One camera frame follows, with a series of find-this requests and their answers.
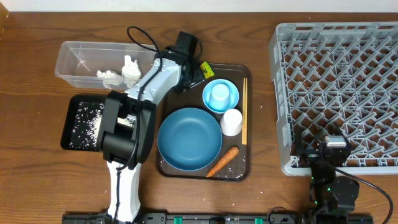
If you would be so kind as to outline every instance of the transparent bin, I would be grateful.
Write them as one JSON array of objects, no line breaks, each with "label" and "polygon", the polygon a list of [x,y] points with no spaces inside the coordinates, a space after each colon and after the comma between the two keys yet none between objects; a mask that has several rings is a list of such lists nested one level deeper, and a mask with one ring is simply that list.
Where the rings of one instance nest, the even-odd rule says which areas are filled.
[{"label": "transparent bin", "polygon": [[[145,46],[155,49],[153,45]],[[127,90],[126,82],[138,82],[140,79],[120,82],[116,78],[99,78],[96,75],[98,70],[121,74],[125,55],[130,55],[132,61],[137,59],[141,79],[152,67],[155,52],[137,44],[66,41],[61,45],[55,75],[77,88]]]}]

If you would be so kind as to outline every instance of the blue bowl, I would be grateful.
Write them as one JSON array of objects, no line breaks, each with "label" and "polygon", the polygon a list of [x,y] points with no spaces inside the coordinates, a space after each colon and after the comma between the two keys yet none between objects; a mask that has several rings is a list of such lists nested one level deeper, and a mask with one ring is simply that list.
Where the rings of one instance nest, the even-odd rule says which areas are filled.
[{"label": "blue bowl", "polygon": [[211,164],[221,151],[223,134],[209,113],[184,108],[170,114],[157,135],[157,147],[174,168],[193,171]]},{"label": "blue bowl", "polygon": [[[209,104],[211,90],[217,84],[224,84],[229,89],[230,103],[229,103],[229,106],[223,110],[216,110]],[[209,110],[211,110],[212,112],[214,112],[216,114],[223,114],[226,111],[228,111],[229,109],[234,108],[238,104],[239,91],[238,91],[238,88],[236,88],[236,86],[234,85],[234,83],[232,83],[228,80],[225,80],[225,79],[216,79],[216,80],[209,82],[205,86],[205,89],[203,90],[203,94],[202,94],[202,100],[203,100],[204,104],[206,105],[206,107],[209,108]]]}]

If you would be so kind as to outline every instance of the carrot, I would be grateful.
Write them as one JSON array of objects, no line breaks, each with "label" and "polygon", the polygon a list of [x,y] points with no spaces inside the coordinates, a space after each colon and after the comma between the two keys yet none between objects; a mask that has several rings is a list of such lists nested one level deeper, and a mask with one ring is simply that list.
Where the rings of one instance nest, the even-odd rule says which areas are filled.
[{"label": "carrot", "polygon": [[231,161],[235,156],[239,154],[239,149],[238,147],[232,147],[226,154],[220,159],[220,161],[217,162],[217,164],[211,168],[209,173],[207,174],[206,177],[211,177],[215,175],[218,171],[220,171],[221,168],[223,168],[229,161]]}]

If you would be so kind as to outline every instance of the chopsticks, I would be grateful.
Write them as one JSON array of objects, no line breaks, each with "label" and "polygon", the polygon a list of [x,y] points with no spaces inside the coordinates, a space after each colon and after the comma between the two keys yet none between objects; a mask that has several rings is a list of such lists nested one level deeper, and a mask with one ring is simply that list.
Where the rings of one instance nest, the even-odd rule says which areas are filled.
[{"label": "chopsticks", "polygon": [[248,143],[248,79],[243,78],[242,145]]}]

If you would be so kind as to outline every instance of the wooden tabletop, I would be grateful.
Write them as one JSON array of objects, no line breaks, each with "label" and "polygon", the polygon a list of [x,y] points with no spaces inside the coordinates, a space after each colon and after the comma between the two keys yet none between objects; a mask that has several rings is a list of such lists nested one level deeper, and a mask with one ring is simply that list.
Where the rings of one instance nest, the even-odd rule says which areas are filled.
[{"label": "wooden tabletop", "polygon": [[[172,179],[155,168],[154,146],[139,187],[143,207],[178,213],[268,213],[275,206],[305,211],[309,177],[280,170],[275,90],[268,43],[282,22],[398,21],[398,14],[324,13],[10,13],[0,42],[0,223],[60,223],[67,212],[98,213],[110,200],[109,171],[101,153],[60,147],[69,100],[79,93],[54,75],[66,40],[129,42],[139,26],[161,47],[180,30],[203,42],[202,59],[247,66],[253,75],[252,164],[239,183]],[[142,35],[137,40],[149,44]],[[397,176],[365,176],[398,202]],[[388,202],[361,185],[356,212],[381,223]],[[391,223],[398,222],[398,209]]]}]

